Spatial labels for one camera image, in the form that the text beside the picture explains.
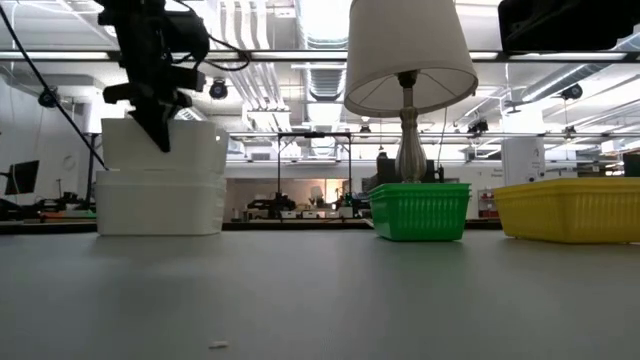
lamp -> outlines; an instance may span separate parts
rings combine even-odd
[[[419,182],[426,172],[418,115],[453,105],[477,87],[453,1],[353,0],[344,104],[361,116],[400,115],[396,172],[405,182]]]

stacked white containers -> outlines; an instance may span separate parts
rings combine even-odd
[[[103,119],[97,174],[101,235],[211,235],[221,231],[228,134],[210,121],[171,121],[163,153],[132,119]]]

plastic basket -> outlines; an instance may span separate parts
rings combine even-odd
[[[454,241],[464,232],[469,184],[386,184],[371,194],[378,235],[393,241]]]
[[[495,190],[508,236],[563,243],[640,240],[640,179],[558,179]]]

ceiling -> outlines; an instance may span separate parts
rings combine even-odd
[[[327,4],[333,4],[338,1],[348,2],[349,0],[327,0]],[[205,13],[209,9],[207,6],[217,1],[186,2],[201,14],[201,12]],[[496,11],[496,5],[499,2],[499,0],[457,1],[458,13],[469,49],[497,51],[501,49]],[[171,1],[168,1],[168,3],[171,8],[180,7],[179,4]],[[267,0],[266,3],[267,37],[271,48],[275,50],[304,49],[304,43],[300,38],[298,19],[295,17],[294,0]],[[18,4],[16,1],[0,0],[0,4],[7,12],[13,15],[14,27],[21,41],[28,49],[117,49],[115,37],[110,35],[104,28],[97,26],[95,12],[98,9],[91,2],[21,0],[20,4]],[[236,16],[240,16],[239,5],[236,5],[236,12],[238,13]],[[316,21],[326,21],[327,26],[331,26],[330,24],[335,24],[338,21],[348,20],[346,18],[343,20],[336,18],[340,15],[347,16],[343,13],[334,14],[331,9],[328,9],[323,13],[318,13]],[[0,32],[0,48],[5,50],[12,49],[11,39],[6,31]],[[114,62],[38,62],[37,65],[44,74],[87,75],[95,78],[97,83],[104,86],[127,81],[124,71]],[[0,66],[6,70],[9,63],[0,62]],[[453,131],[454,124],[464,128],[466,123],[473,120],[475,116],[471,114],[471,117],[464,118],[465,114],[487,100],[489,96],[504,90],[517,91],[530,86],[563,66],[563,64],[475,64],[480,87],[476,92],[476,96],[469,97],[446,110],[448,131]],[[305,71],[292,69],[291,63],[275,63],[274,70],[282,97],[291,111],[291,125],[299,125],[308,120]],[[201,71],[205,72],[209,77],[209,82],[212,82],[214,77],[226,78],[227,84],[230,85],[230,91],[227,99],[222,101],[212,100],[206,92],[201,94],[190,92],[198,110],[223,124],[229,131],[247,131],[245,124],[240,120],[243,114],[244,101],[235,91],[233,81],[229,78],[229,75],[206,65],[201,67]],[[22,62],[14,64],[14,74],[24,76],[27,73],[26,64]],[[614,65],[581,81],[580,85],[584,88],[585,94],[578,101],[569,101],[565,104],[561,99],[548,98],[527,106],[535,107],[543,112],[547,130],[562,129],[566,124],[590,116],[606,114],[616,107],[640,98],[640,91],[638,91],[640,90],[640,82],[632,81],[639,75],[640,68],[638,65]],[[628,83],[615,87],[625,81]],[[640,121],[640,110],[631,110],[626,112],[624,116],[613,116],[601,123],[595,123],[593,125],[594,128],[588,130],[606,131],[614,126],[633,124]],[[497,130],[500,128],[502,114],[499,106],[480,115],[489,120],[492,129]],[[422,130],[442,131],[445,122],[445,110],[423,115],[421,116],[421,121]],[[352,131],[358,131],[360,125],[363,124],[359,116],[351,114],[344,109],[340,114],[340,122],[343,124],[342,129],[349,128]],[[372,119],[369,123],[374,132],[380,130],[378,120]],[[386,119],[382,130],[384,132],[399,132],[399,120]]]

workbench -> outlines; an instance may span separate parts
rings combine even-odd
[[[0,236],[0,359],[635,360],[639,274],[499,231]]]

